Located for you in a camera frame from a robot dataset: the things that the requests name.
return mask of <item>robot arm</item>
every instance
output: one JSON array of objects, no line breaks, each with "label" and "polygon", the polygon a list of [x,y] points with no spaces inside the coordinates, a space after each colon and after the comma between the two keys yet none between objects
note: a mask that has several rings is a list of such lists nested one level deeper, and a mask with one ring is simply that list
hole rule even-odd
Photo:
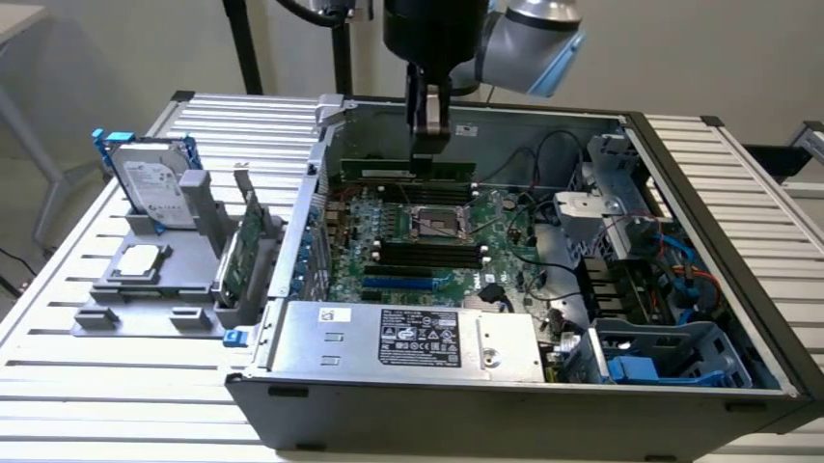
[{"label": "robot arm", "polygon": [[506,12],[486,15],[475,57],[451,72],[452,94],[480,83],[548,97],[583,43],[575,0],[516,0]]},{"label": "robot arm", "polygon": [[384,0],[383,42],[407,68],[411,169],[448,142],[448,97],[480,83],[528,95],[555,92],[583,42],[575,0]]}]

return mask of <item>blue plastic latch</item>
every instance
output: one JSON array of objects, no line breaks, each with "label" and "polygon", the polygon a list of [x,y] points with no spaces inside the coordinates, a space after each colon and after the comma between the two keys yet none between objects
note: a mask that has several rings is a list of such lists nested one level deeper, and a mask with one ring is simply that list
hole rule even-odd
[{"label": "blue plastic latch", "polygon": [[225,335],[222,335],[222,346],[224,347],[245,347],[245,339],[248,338],[248,333],[240,330],[229,330]]},{"label": "blue plastic latch", "polygon": [[615,357],[606,366],[616,383],[658,384],[658,372],[648,357]]},{"label": "blue plastic latch", "polygon": [[126,143],[133,140],[133,132],[112,132],[105,137],[106,142]]}]

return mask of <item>motherboard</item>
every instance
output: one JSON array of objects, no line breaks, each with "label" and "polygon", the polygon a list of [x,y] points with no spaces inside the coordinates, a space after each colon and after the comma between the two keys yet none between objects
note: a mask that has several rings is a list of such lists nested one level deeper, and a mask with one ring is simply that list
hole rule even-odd
[{"label": "motherboard", "polygon": [[[327,206],[329,301],[458,307],[540,317],[543,290],[526,193],[419,185],[348,186]],[[506,302],[486,302],[482,290]]]}]

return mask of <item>blue pcie slot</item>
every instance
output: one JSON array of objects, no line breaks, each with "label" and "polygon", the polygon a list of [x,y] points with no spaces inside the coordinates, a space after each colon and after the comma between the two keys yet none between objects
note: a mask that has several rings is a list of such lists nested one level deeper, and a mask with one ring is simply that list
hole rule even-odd
[{"label": "blue pcie slot", "polygon": [[437,282],[431,278],[364,278],[360,281],[363,287],[381,289],[421,289],[433,291]]}]

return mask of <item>sticker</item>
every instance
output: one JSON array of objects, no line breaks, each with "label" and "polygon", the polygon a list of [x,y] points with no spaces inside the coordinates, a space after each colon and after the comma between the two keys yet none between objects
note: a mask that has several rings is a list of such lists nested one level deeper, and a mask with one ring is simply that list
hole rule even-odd
[{"label": "sticker", "polygon": [[125,176],[148,216],[170,229],[192,229],[194,219],[174,173],[162,164],[124,162]]},{"label": "sticker", "polygon": [[351,309],[348,307],[321,307],[317,321],[347,323],[351,321]]},{"label": "sticker", "polygon": [[458,314],[383,309],[377,344],[384,365],[460,368]]},{"label": "sticker", "polygon": [[476,125],[460,125],[460,124],[458,124],[454,127],[454,134],[458,137],[476,137],[478,136],[478,126]]}]

